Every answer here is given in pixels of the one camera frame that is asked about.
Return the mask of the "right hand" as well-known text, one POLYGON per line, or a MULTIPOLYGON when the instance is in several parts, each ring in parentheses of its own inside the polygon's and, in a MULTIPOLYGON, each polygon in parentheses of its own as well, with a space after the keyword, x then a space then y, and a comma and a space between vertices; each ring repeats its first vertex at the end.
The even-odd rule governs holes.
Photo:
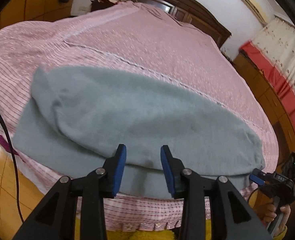
MULTIPOLYGON (((280 211, 283 213, 283 218, 279 225, 279 228, 283 228, 290 216, 291 208, 289 205, 280 207, 280 211)), ((276 218, 276 207, 272 203, 263 204, 258 207, 256 214, 266 224, 272 222, 276 218)))

